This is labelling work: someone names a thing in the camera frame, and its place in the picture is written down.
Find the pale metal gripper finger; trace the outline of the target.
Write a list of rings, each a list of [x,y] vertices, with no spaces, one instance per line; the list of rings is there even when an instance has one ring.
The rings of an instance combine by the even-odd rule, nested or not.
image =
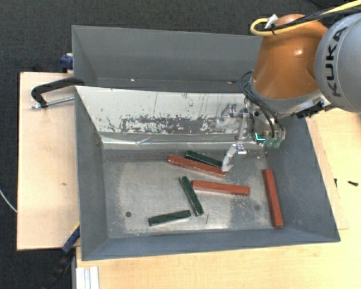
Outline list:
[[[246,155],[247,150],[242,143],[234,143],[227,150],[223,160],[221,169],[224,172],[228,172],[233,167],[233,159],[235,155]]]
[[[215,119],[215,127],[219,131],[238,131],[242,122],[242,112],[237,109],[236,102],[229,102]]]

